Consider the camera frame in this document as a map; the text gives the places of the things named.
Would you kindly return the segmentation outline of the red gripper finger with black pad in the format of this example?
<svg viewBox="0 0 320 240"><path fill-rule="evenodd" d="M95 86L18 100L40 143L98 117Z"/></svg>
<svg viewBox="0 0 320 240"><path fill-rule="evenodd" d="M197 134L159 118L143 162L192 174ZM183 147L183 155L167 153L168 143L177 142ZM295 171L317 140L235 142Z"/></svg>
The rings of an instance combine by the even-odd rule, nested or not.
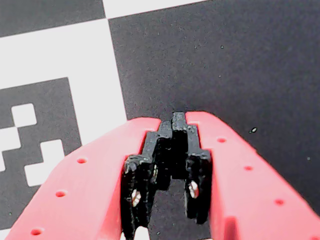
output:
<svg viewBox="0 0 320 240"><path fill-rule="evenodd" d="M135 238L150 222L169 121L139 117L67 155L10 229L9 240Z"/></svg>
<svg viewBox="0 0 320 240"><path fill-rule="evenodd" d="M241 136L204 111L177 112L212 157L210 233L215 240L317 240L320 218Z"/></svg>

